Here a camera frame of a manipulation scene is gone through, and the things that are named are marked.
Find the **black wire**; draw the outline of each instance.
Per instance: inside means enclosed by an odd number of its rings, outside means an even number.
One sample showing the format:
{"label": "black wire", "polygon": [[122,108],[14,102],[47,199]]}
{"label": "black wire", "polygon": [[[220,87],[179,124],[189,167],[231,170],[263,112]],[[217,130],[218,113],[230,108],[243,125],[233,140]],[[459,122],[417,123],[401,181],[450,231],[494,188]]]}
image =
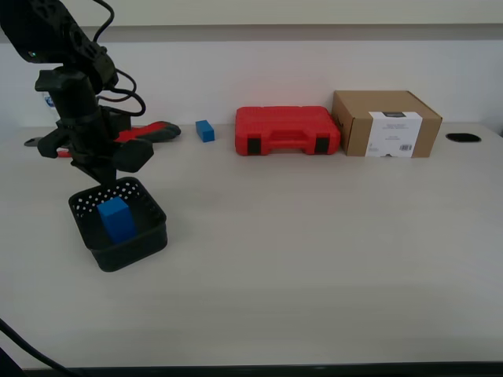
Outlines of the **black wire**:
{"label": "black wire", "polygon": [[128,112],[126,110],[121,110],[119,108],[108,108],[108,110],[110,110],[111,112],[116,112],[117,114],[123,114],[123,115],[128,115],[128,116],[142,116],[147,111],[147,105],[145,104],[143,99],[140,96],[138,96],[135,92],[132,92],[131,90],[127,90],[127,89],[117,89],[117,88],[112,88],[109,90],[112,93],[127,94],[128,96],[131,96],[136,101],[138,101],[138,103],[141,106],[141,110],[139,112]]}
{"label": "black wire", "polygon": [[55,371],[58,371],[61,374],[69,377],[82,377],[81,375],[65,368],[63,365],[58,364],[56,361],[49,359],[47,356],[41,354],[38,350],[30,346],[23,338],[21,338],[19,334],[17,334],[8,324],[6,324],[2,320],[2,318],[0,318],[0,331],[7,335],[7,337],[14,343],[16,343],[23,351],[30,354],[45,365],[48,365]]}
{"label": "black wire", "polygon": [[[126,79],[128,79],[129,81],[131,81],[133,83],[133,89],[131,89],[131,91],[133,93],[136,93],[136,89],[138,88],[138,86],[136,85],[136,81],[134,81],[134,79],[129,76],[126,72],[124,71],[121,71],[120,69],[116,69],[117,73],[121,74],[122,76],[124,76]],[[96,98],[98,100],[103,100],[103,101],[108,101],[108,102],[124,102],[126,100],[129,100],[132,96],[130,94],[128,94],[127,96],[125,97],[121,97],[121,98],[109,98],[109,97],[105,97],[105,96],[96,96]]]}
{"label": "black wire", "polygon": [[106,8],[110,12],[110,17],[105,21],[104,24],[102,24],[100,26],[99,29],[97,29],[96,34],[94,35],[93,42],[97,42],[97,40],[100,38],[101,33],[103,31],[105,31],[105,29],[108,26],[110,26],[110,24],[113,22],[113,19],[115,18],[116,13],[113,11],[113,8],[109,4],[104,2],[103,0],[93,0],[93,1],[96,2],[97,4],[103,6],[104,8]]}

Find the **red tool case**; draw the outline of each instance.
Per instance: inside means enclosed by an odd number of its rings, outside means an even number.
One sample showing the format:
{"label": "red tool case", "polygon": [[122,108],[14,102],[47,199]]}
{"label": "red tool case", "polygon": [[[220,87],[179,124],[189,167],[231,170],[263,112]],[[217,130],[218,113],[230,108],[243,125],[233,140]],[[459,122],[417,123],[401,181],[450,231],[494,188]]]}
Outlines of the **red tool case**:
{"label": "red tool case", "polygon": [[308,155],[337,152],[340,132],[322,106],[239,108],[236,152],[268,155],[279,148],[299,148]]}

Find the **small blue block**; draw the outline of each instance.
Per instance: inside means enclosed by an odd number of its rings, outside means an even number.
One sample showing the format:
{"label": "small blue block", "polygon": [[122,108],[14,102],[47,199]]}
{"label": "small blue block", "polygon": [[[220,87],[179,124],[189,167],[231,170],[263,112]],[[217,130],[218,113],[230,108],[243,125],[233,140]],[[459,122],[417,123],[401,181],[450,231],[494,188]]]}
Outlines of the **small blue block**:
{"label": "small blue block", "polygon": [[98,204],[97,210],[113,243],[127,241],[138,234],[131,210],[119,197]]}
{"label": "small blue block", "polygon": [[207,120],[196,122],[196,131],[203,143],[215,141],[215,131]]}

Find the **white table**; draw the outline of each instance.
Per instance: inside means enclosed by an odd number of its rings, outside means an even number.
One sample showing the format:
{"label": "white table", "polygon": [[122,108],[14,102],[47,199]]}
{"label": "white table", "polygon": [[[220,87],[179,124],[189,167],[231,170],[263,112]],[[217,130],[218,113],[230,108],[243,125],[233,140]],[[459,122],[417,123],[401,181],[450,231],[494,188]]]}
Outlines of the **white table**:
{"label": "white table", "polygon": [[116,273],[68,208],[93,181],[22,146],[46,130],[3,145],[0,317],[33,346],[69,367],[503,360],[498,135],[443,126],[431,158],[384,159],[242,157],[231,126],[183,131],[136,175],[169,246]]}

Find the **black mesh basket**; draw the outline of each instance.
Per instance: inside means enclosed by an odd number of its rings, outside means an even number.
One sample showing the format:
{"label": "black mesh basket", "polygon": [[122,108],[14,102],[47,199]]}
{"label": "black mesh basket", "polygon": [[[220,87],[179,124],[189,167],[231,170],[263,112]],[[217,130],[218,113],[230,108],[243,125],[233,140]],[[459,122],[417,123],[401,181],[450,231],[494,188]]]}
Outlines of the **black mesh basket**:
{"label": "black mesh basket", "polygon": [[[138,234],[114,244],[101,222],[97,205],[122,198],[133,215]],[[145,258],[167,245],[166,214],[136,178],[121,178],[113,186],[97,186],[77,192],[68,201],[80,235],[100,268],[112,272]]]}

